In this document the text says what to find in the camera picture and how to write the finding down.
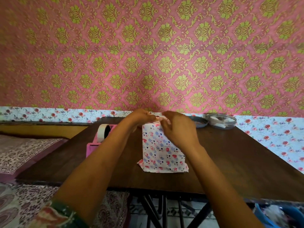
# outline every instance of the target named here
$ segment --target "wooden table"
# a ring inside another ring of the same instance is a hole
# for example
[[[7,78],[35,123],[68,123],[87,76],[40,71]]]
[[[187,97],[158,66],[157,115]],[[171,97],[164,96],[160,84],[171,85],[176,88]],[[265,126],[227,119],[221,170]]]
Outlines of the wooden table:
[[[27,184],[62,184],[85,159],[86,145],[93,141],[99,125],[117,124],[122,119],[100,119],[22,172],[17,176],[17,181]],[[304,202],[304,175],[237,127],[219,130],[207,126],[197,129],[197,133],[200,144],[242,197]],[[188,173],[157,174],[144,172],[137,164],[140,159],[142,134],[137,129],[129,137],[112,174],[109,188],[146,189],[170,195],[204,194],[189,163]]]

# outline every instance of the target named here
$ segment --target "pillow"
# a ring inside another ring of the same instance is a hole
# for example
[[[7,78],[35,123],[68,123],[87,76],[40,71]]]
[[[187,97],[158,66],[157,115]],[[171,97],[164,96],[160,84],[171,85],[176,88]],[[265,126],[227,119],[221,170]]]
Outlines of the pillow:
[[[32,139],[0,135],[0,181],[8,182],[64,144],[67,139]]]

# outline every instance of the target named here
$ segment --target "tape roll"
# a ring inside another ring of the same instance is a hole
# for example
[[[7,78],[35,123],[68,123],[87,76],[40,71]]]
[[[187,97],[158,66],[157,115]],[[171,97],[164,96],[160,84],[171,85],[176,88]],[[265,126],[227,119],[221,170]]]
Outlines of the tape roll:
[[[103,142],[110,133],[111,128],[109,124],[101,124],[97,130],[97,142]]]

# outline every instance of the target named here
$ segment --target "round container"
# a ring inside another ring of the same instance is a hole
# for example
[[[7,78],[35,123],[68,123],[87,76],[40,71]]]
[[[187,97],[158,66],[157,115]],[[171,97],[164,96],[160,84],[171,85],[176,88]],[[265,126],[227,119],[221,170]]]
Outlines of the round container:
[[[237,119],[226,114],[212,113],[208,114],[208,123],[215,128],[229,130],[236,125]]]
[[[195,122],[196,128],[203,128],[208,125],[208,120],[197,117],[197,116],[188,116],[192,121]]]

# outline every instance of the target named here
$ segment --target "person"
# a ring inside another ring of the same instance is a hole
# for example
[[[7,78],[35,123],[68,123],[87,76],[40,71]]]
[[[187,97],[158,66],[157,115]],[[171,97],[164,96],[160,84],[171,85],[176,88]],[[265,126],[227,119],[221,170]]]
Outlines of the person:
[[[161,124],[167,138],[187,157],[223,227],[264,227],[200,145],[195,123],[187,116],[166,111]],[[30,227],[88,227],[101,205],[111,174],[130,133],[157,118],[138,109],[124,118],[99,147],[65,180],[40,210]]]

